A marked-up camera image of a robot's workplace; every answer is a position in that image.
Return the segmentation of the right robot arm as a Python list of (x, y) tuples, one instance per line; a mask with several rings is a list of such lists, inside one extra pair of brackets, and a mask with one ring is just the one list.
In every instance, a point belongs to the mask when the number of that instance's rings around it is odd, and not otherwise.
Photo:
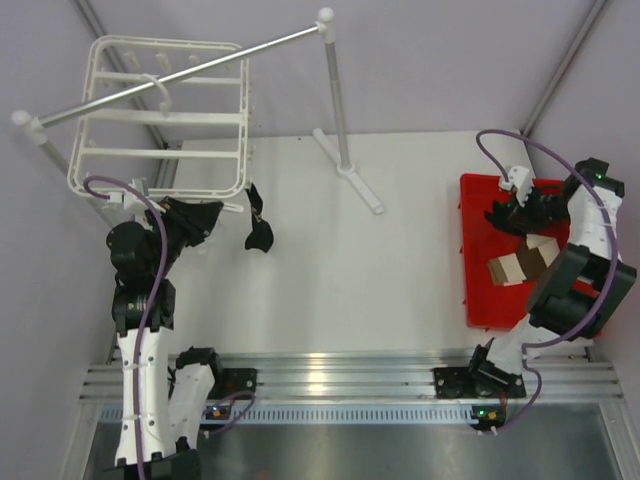
[(616, 236), (625, 185), (608, 169), (605, 161), (582, 160), (551, 192), (537, 187), (526, 168), (511, 168), (501, 181), (510, 197), (493, 202), (484, 218), (523, 246), (494, 258), (494, 278), (509, 286), (535, 284), (524, 317), (503, 337), (475, 348), (466, 382), (476, 395), (520, 389), (530, 351), (594, 338), (634, 285), (637, 271), (621, 259)]

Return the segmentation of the white plastic clip hanger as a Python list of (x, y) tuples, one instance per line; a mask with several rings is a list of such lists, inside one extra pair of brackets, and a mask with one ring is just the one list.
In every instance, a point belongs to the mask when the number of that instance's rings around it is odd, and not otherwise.
[(91, 175), (112, 176), (124, 165), (176, 160), (204, 169), (198, 180), (153, 187), (154, 200), (221, 201), (243, 211), (248, 187), (250, 72), (246, 59), (161, 85), (169, 74), (217, 60), (237, 50), (231, 42), (207, 42), (107, 35), (91, 46), (84, 100), (150, 84), (140, 107), (118, 101), (80, 117), (67, 184), (85, 195)]

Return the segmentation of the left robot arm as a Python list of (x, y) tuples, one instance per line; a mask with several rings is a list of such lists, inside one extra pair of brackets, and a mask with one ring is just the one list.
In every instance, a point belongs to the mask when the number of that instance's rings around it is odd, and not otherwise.
[(123, 222), (106, 244), (116, 270), (112, 302), (122, 359), (121, 435), (111, 479), (198, 479), (200, 421), (208, 397), (226, 374), (211, 347), (190, 347), (169, 359), (176, 289), (167, 275), (183, 249), (212, 233), (223, 202), (185, 203), (166, 197), (147, 224)]

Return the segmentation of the black white-striped sock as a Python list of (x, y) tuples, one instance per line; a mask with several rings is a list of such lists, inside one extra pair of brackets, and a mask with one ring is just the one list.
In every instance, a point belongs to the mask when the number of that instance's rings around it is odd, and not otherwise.
[(245, 189), (251, 212), (251, 232), (244, 242), (246, 250), (268, 253), (274, 244), (271, 225), (263, 218), (263, 199), (254, 183)]

